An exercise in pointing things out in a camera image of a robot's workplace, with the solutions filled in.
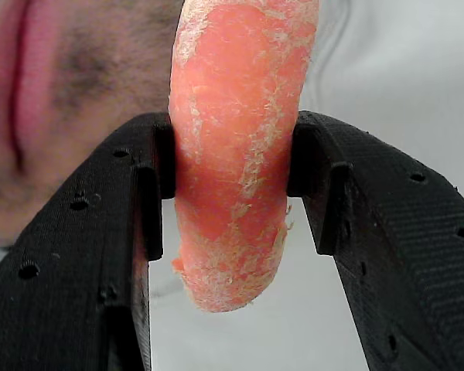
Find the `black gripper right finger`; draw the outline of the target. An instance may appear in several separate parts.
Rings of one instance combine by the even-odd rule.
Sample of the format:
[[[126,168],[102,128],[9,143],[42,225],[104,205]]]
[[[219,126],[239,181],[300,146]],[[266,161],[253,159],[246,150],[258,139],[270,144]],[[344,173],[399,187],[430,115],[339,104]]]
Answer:
[[[373,135],[302,111],[288,194],[336,264],[372,370],[464,370],[464,198]]]

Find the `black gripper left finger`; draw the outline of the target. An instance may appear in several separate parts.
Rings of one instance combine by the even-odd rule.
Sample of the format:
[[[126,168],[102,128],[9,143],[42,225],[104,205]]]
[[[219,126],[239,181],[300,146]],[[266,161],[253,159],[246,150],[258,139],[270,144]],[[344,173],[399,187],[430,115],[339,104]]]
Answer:
[[[0,263],[0,370],[148,370],[148,264],[175,194],[166,113],[106,138]]]

